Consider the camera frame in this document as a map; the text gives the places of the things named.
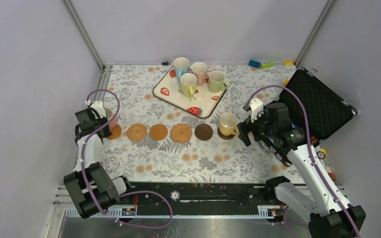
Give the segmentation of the small dark wooden coaster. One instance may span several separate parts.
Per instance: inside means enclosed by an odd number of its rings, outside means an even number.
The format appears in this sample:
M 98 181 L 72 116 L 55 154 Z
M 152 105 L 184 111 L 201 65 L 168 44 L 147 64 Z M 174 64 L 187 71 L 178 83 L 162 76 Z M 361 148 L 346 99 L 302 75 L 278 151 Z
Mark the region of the small dark wooden coaster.
M 208 124 L 200 124 L 194 130 L 197 139 L 207 141 L 213 136 L 213 129 Z

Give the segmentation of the leftmost light wooden coaster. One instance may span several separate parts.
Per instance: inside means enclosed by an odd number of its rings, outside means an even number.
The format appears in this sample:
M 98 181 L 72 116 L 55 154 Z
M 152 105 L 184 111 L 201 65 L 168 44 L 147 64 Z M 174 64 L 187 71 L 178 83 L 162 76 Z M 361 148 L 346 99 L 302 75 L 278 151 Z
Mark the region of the leftmost light wooden coaster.
M 122 128 L 119 124 L 116 124 L 112 128 L 110 128 L 111 135 L 107 137 L 108 140 L 114 140 L 120 137 L 122 133 Z

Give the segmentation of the pink mug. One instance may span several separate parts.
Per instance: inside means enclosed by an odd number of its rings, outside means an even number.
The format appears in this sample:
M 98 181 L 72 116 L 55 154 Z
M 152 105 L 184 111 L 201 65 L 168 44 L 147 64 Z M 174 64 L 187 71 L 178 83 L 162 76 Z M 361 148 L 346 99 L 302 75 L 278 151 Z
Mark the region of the pink mug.
M 113 130 L 113 128 L 118 124 L 117 118 L 111 109 L 105 107 L 104 110 L 107 116 L 107 120 L 110 121 L 108 124 L 109 129 Z
M 209 72 L 212 72 L 214 69 L 211 67 L 208 67 L 205 63 L 203 62 L 195 62 L 190 70 L 192 73 L 196 76 L 197 78 L 197 86 L 201 86 L 205 83 L 207 74 Z

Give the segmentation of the white poker chip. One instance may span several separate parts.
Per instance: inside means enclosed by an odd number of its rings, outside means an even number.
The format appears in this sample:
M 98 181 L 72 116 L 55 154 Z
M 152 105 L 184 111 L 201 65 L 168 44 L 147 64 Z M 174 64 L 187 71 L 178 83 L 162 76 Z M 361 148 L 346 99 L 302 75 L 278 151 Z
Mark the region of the white poker chip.
M 172 191 L 170 193 L 170 198 L 173 200 L 173 201 L 177 201 L 180 199 L 180 193 L 176 190 Z

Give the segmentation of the light bamboo coaster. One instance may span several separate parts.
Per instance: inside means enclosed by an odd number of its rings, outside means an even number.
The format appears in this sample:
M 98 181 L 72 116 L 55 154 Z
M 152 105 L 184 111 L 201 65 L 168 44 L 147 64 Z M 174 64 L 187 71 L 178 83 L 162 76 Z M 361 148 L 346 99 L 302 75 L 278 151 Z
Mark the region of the light bamboo coaster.
M 149 131 L 150 137 L 155 141 L 163 140 L 167 137 L 168 129 L 163 124 L 155 124 Z

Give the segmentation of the pink mug front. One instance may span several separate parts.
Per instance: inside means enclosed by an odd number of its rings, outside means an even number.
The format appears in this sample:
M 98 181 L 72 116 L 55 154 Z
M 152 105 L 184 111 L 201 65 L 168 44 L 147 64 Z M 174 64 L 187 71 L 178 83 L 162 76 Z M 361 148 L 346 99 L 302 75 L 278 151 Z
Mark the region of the pink mug front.
M 108 124 L 109 129 L 113 130 L 113 128 L 118 124 L 117 118 L 111 109 L 105 107 L 104 110 L 107 116 L 107 120 L 110 121 Z

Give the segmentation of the floral tablecloth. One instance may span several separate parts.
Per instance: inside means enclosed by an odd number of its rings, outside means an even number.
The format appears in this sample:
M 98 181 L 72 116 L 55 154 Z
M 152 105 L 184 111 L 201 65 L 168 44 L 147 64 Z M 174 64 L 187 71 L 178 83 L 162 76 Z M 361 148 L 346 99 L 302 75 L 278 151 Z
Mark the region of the floral tablecloth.
M 265 153 L 259 145 L 244 145 L 238 138 L 224 140 L 215 133 L 202 141 L 193 136 L 186 143 L 176 143 L 170 136 L 161 141 L 146 135 L 140 141 L 127 137 L 128 128 L 141 123 L 150 129 L 163 124 L 168 129 L 179 123 L 191 128 L 205 123 L 218 128 L 220 116 L 233 113 L 243 120 L 247 98 L 261 88 L 259 99 L 276 99 L 279 89 L 271 84 L 283 84 L 295 72 L 294 66 L 279 65 L 257 70 L 246 65 L 217 65 L 231 87 L 224 94 L 210 117 L 199 119 L 153 96 L 152 90 L 169 68 L 161 65 L 115 65 L 111 67 L 108 92 L 104 105 L 111 110 L 121 102 L 118 123 L 122 133 L 115 140 L 105 140 L 99 161 L 110 177 L 126 176 L 131 181 L 145 182 L 235 182 L 263 183 L 285 176 L 293 183 L 302 183 L 295 167 L 284 166 L 273 154 Z

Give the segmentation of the black poker chip case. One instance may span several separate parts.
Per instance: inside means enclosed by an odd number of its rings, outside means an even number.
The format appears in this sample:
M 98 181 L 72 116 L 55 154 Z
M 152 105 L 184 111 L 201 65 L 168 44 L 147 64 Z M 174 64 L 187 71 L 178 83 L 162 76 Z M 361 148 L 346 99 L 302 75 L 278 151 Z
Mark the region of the black poker chip case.
M 284 103 L 293 126 L 303 128 L 314 147 L 357 115 L 356 109 L 304 68 L 296 70 L 278 99 L 270 103 Z M 289 167 L 292 162 L 288 154 L 279 156 Z

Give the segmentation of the dark wooden coaster under mug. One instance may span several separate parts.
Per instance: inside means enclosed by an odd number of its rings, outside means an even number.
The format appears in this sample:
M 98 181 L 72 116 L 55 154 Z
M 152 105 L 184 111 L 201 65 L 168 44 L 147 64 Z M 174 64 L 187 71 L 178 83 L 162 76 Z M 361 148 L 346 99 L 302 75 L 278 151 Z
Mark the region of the dark wooden coaster under mug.
M 229 139 L 232 139 L 232 138 L 234 138 L 234 137 L 235 137 L 235 135 L 234 135 L 234 134 L 230 134 L 230 135 L 223 135 L 223 134 L 221 133 L 221 131 L 220 131 L 220 128 L 219 128 L 219 127 L 217 128 L 217 133 L 218 133 L 218 136 L 219 136 L 220 138 L 222 138 L 222 139 L 225 139 L 225 140 L 229 140 Z

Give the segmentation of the yellow mug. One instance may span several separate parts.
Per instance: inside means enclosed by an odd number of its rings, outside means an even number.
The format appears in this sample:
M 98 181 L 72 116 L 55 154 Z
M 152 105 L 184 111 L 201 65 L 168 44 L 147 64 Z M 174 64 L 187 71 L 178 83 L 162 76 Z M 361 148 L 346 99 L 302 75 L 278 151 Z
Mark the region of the yellow mug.
M 239 135 L 238 131 L 238 118 L 233 113 L 224 113 L 220 117 L 219 127 L 223 135 Z

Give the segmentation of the yellow-green mug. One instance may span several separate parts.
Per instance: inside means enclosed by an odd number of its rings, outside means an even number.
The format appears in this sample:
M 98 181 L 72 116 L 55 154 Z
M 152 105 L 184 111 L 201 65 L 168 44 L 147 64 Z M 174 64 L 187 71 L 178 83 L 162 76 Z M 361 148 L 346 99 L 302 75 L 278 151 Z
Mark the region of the yellow-green mug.
M 192 73 L 186 73 L 180 78 L 180 85 L 182 94 L 186 97 L 192 98 L 196 92 L 197 78 Z

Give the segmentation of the green toy brick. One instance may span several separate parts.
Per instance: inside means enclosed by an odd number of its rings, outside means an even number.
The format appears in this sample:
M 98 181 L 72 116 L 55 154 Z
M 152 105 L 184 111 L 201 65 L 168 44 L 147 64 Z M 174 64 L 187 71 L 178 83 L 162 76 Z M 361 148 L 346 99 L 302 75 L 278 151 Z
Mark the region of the green toy brick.
M 260 64 L 260 69 L 266 69 L 274 66 L 274 61 L 270 61 L 268 63 L 261 63 Z

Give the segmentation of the green mug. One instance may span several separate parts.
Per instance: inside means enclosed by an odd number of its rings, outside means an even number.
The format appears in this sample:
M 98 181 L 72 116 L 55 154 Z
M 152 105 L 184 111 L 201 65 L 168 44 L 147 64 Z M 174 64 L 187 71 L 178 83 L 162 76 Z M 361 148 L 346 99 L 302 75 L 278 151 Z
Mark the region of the green mug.
M 215 70 L 209 74 L 208 87 L 210 92 L 218 93 L 222 90 L 228 89 L 231 82 L 225 79 L 225 74 L 221 71 Z

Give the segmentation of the tan woven coaster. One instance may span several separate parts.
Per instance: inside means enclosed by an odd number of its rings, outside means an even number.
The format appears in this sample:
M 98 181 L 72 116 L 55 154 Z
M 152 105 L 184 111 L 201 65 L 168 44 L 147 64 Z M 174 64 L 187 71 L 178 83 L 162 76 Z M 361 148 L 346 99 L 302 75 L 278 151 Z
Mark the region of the tan woven coaster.
M 131 125 L 127 130 L 127 137 L 130 141 L 140 141 L 147 135 L 147 127 L 141 123 Z

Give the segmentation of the pink mug back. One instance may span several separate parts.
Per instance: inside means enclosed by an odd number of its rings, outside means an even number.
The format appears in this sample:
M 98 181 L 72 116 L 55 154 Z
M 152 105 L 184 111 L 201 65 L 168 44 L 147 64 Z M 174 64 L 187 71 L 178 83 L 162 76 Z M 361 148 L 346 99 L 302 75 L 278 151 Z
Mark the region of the pink mug back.
M 190 70 L 192 73 L 196 76 L 197 78 L 197 86 L 201 86 L 205 83 L 207 74 L 209 72 L 212 72 L 214 69 L 211 67 L 208 67 L 205 63 L 203 62 L 195 62 Z

